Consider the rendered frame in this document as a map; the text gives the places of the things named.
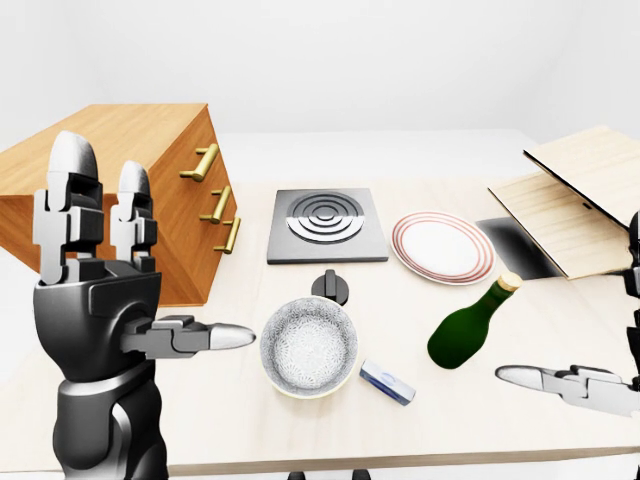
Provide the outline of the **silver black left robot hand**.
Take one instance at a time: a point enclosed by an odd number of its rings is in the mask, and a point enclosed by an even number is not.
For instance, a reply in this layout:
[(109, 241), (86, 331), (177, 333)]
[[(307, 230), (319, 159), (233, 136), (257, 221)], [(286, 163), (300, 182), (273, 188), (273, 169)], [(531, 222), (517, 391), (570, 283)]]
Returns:
[(60, 132), (47, 186), (34, 195), (40, 279), (33, 302), (41, 345), (66, 379), (101, 380), (146, 360), (189, 358), (255, 341), (243, 326), (156, 316), (162, 275), (151, 249), (158, 227), (140, 164), (124, 164), (116, 204), (110, 213), (102, 205), (91, 145), (76, 133)]

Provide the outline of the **flat dark stove plate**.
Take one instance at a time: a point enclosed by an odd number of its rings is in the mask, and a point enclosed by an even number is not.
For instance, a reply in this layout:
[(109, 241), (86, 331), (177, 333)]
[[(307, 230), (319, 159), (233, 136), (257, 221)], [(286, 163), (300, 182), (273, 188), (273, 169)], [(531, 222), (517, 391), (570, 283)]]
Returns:
[(269, 264), (384, 262), (388, 258), (368, 188), (276, 193), (267, 248)]

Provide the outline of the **pale wooden board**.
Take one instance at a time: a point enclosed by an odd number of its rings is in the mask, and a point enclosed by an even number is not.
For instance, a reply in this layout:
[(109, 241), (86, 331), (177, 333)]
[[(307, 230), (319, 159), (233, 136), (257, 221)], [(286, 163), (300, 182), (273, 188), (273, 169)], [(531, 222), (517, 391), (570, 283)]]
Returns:
[(494, 184), (489, 191), (569, 280), (627, 269), (627, 231), (545, 173)]

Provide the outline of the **pale wooden panel dark edge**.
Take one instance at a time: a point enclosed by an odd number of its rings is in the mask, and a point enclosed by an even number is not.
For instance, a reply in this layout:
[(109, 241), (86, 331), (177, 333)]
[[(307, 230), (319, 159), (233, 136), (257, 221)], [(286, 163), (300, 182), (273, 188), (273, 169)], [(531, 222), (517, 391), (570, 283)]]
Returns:
[(640, 210), (640, 140), (599, 126), (524, 153), (623, 227)]

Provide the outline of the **patterned grey bowl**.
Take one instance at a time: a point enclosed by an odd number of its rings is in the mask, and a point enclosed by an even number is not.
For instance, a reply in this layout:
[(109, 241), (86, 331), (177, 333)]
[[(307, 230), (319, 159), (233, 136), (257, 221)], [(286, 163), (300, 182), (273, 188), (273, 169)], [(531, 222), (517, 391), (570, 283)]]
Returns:
[(358, 335), (338, 303), (319, 296), (283, 304), (260, 338), (263, 370), (280, 393), (302, 400), (328, 396), (349, 379), (358, 357)]

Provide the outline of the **white plate with red rings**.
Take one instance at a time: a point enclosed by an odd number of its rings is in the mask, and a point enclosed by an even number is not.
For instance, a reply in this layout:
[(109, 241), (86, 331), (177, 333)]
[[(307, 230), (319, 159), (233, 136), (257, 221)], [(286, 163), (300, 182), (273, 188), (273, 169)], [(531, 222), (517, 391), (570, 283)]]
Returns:
[(497, 254), (476, 225), (440, 211), (419, 211), (399, 219), (391, 233), (399, 260), (437, 283), (469, 285), (487, 278)]

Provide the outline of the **round black knob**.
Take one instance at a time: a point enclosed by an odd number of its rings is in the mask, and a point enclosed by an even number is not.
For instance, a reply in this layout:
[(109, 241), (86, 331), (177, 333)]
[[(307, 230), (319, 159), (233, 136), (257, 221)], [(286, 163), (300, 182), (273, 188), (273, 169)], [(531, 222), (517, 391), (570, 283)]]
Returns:
[(333, 269), (327, 269), (323, 275), (313, 282), (311, 294), (344, 306), (349, 299), (349, 286)]

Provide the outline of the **wooden cabinet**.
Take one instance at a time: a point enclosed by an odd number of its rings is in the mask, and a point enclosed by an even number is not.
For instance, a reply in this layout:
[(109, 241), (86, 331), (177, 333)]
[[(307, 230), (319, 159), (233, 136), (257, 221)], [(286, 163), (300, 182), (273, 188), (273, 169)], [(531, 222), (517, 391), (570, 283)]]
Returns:
[(212, 213), (218, 201), (211, 191), (231, 186), (221, 152), (202, 182), (179, 176), (198, 165), (196, 148), (219, 146), (206, 105), (90, 105), (0, 152), (0, 247), (32, 270), (40, 265), (40, 249), (32, 242), (33, 194), (46, 186), (50, 151), (62, 130), (91, 144), (106, 211), (117, 202), (124, 163), (133, 160), (145, 168), (158, 223), (158, 242), (151, 253), (162, 274), (160, 303), (205, 304), (224, 254), (213, 247), (227, 239), (230, 227), (222, 222), (236, 217), (231, 189), (219, 224), (199, 219)]

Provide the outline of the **small blue white box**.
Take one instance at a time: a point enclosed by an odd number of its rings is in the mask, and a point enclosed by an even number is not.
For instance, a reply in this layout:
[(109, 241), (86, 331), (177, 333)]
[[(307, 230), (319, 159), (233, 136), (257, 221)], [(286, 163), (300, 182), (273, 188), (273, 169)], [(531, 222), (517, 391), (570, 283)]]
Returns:
[(359, 375), (366, 382), (403, 406), (411, 403), (415, 397), (416, 390), (413, 387), (370, 359), (366, 359), (362, 363)]

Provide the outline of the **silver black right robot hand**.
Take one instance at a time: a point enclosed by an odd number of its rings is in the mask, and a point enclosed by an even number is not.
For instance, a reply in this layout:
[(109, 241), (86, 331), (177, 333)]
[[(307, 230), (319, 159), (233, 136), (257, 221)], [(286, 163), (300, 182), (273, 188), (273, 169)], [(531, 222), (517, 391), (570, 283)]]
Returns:
[[(623, 272), (624, 284), (626, 293), (640, 300), (640, 210), (632, 217), (628, 232), (632, 264)], [(634, 311), (634, 321), (626, 330), (638, 371), (630, 384), (608, 370), (579, 365), (567, 370), (506, 365), (498, 367), (495, 375), (514, 385), (556, 394), (573, 406), (630, 417), (640, 412), (640, 308)]]

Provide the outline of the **green wine bottle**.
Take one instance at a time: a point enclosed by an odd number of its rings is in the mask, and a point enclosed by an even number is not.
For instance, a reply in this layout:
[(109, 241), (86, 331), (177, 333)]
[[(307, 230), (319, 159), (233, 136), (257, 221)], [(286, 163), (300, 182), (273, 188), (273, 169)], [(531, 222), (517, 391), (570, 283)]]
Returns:
[(444, 369), (457, 369), (474, 356), (485, 343), (491, 317), (522, 284), (519, 275), (503, 273), (479, 300), (449, 314), (427, 343), (434, 363)]

